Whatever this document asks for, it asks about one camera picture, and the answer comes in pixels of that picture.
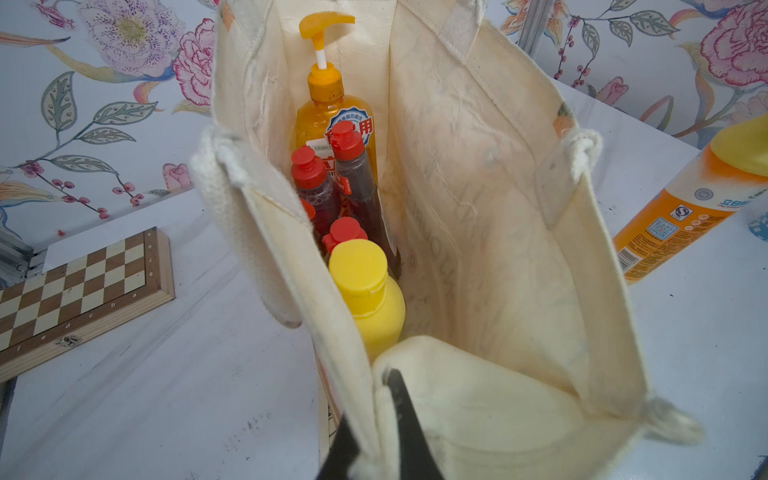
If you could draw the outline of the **orange bottle yellow cap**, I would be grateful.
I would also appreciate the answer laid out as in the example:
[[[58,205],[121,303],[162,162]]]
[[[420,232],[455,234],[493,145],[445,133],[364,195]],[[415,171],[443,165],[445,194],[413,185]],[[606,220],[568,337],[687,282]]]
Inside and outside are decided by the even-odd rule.
[[[767,191],[767,116],[719,131],[614,237],[636,283]]]
[[[368,359],[396,345],[406,305],[384,251],[374,242],[355,239],[337,245],[329,271],[359,330]]]

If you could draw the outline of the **cream canvas shopping bag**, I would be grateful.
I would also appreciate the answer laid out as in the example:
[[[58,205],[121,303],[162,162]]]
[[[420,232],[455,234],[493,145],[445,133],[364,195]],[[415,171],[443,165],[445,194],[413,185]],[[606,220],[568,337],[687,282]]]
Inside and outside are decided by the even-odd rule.
[[[300,20],[356,22],[330,58],[373,106],[379,185],[402,255],[402,339],[371,362],[289,181],[313,59]],[[644,435],[703,426],[652,392],[594,195],[600,136],[482,1],[224,1],[196,187],[263,303],[305,326],[360,453],[400,479],[384,374],[401,372],[443,479],[599,479]]]

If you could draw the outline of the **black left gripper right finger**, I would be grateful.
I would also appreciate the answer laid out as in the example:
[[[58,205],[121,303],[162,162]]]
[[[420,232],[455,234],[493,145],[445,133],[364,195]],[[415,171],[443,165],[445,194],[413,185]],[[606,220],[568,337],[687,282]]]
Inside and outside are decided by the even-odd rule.
[[[432,457],[405,380],[397,369],[384,374],[395,409],[398,431],[400,479],[443,480]]]

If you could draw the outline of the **orange bottle yellow cap front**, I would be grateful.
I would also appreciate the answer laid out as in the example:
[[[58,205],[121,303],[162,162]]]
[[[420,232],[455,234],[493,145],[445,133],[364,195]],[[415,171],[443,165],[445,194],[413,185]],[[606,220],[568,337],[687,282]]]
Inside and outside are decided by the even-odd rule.
[[[767,116],[719,131],[614,237],[636,283],[767,191]]]

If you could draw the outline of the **red Fairy dish soap bottle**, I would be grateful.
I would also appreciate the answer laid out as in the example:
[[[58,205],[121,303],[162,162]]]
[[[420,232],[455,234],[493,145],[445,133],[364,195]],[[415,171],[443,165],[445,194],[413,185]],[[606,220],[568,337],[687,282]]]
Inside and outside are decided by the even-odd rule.
[[[341,198],[323,160],[309,146],[291,155],[291,176],[297,194],[319,238],[330,232],[341,214]]]

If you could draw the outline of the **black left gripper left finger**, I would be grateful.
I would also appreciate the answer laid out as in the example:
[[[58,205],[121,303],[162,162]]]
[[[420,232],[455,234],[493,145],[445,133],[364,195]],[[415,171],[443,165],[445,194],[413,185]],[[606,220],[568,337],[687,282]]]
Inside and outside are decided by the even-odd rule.
[[[316,477],[317,480],[349,480],[351,467],[360,453],[357,441],[343,417],[336,430],[329,453]]]

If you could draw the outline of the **large orange pump soap bottle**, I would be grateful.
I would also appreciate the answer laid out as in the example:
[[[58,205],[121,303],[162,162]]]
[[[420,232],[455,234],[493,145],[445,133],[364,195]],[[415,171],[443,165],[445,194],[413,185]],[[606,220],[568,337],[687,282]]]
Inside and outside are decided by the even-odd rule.
[[[335,157],[328,134],[337,123],[350,121],[362,135],[369,163],[377,170],[376,134],[372,107],[363,99],[345,93],[342,73],[327,60],[325,30],[335,24],[353,24],[355,17],[323,11],[304,17],[299,33],[313,44],[315,63],[308,74],[310,99],[297,110],[292,148],[311,147],[335,171]]]

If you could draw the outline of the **wooden chess board box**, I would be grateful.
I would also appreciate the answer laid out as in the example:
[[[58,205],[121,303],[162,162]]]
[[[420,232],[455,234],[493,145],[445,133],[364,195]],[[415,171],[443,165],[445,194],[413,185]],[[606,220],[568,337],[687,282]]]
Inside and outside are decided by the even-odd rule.
[[[175,298],[156,227],[1,291],[3,383]]]

